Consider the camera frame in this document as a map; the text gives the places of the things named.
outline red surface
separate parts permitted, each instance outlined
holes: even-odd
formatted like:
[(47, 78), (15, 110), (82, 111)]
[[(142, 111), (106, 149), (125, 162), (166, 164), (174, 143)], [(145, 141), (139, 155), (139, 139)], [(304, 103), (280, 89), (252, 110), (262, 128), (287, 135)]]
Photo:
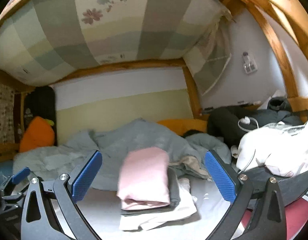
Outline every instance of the red surface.
[[(242, 218), (242, 224), (246, 227), (252, 212), (246, 210)], [(291, 239), (308, 220), (308, 202), (298, 199), (285, 207), (287, 240)]]

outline orange object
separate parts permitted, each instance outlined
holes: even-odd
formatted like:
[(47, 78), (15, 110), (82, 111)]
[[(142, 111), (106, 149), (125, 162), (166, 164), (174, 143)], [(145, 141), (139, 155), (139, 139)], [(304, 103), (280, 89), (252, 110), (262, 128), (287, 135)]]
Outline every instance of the orange object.
[(198, 130), (206, 133), (207, 121), (199, 119), (166, 119), (157, 122), (164, 125), (179, 136), (188, 130)]
[(36, 116), (25, 131), (19, 152), (27, 152), (38, 147), (53, 146), (55, 134), (47, 121)]

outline gray blanket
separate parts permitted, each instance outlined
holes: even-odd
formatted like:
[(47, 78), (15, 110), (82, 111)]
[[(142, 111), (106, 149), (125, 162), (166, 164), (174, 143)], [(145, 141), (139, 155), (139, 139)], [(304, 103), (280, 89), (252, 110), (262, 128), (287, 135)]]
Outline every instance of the gray blanket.
[(165, 150), (170, 158), (170, 166), (178, 176), (190, 174), (211, 179), (204, 165), (205, 153), (211, 149), (225, 163), (231, 160), (228, 147), (213, 136), (195, 134), (184, 139), (162, 125), (136, 119), (109, 132), (79, 132), (59, 147), (41, 147), (20, 153), (14, 158), (13, 173), (29, 167), (43, 180), (56, 179), (62, 173), (70, 173), (91, 150), (99, 150), (103, 164), (91, 186), (115, 191), (119, 170), (128, 152), (147, 147)]

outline gray folded cloth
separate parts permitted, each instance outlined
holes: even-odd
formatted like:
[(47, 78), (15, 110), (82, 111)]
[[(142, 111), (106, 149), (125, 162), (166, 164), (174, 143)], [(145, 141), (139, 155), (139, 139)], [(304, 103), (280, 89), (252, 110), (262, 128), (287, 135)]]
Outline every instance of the gray folded cloth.
[(165, 207), (143, 209), (143, 210), (123, 210), (121, 209), (122, 216), (137, 216), (141, 214), (150, 214), (150, 213), (163, 213), (174, 210), (180, 203), (180, 191), (178, 188), (178, 181), (175, 171), (172, 168), (167, 169), (167, 178), (168, 178), (168, 190), (170, 193), (170, 204)]

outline pink surface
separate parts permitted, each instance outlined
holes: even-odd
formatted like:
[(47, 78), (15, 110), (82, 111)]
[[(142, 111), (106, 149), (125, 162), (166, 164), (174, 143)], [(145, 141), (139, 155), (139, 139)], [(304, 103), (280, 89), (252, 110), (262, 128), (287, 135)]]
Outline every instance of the pink surface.
[[(246, 227), (251, 218), (252, 212), (246, 210), (242, 218), (242, 224)], [(308, 202), (305, 199), (298, 199), (285, 207), (287, 240), (290, 240), (308, 220)]]
[(167, 152), (156, 147), (128, 153), (118, 180), (117, 196), (122, 200), (122, 209), (150, 209), (170, 204), (168, 162)]

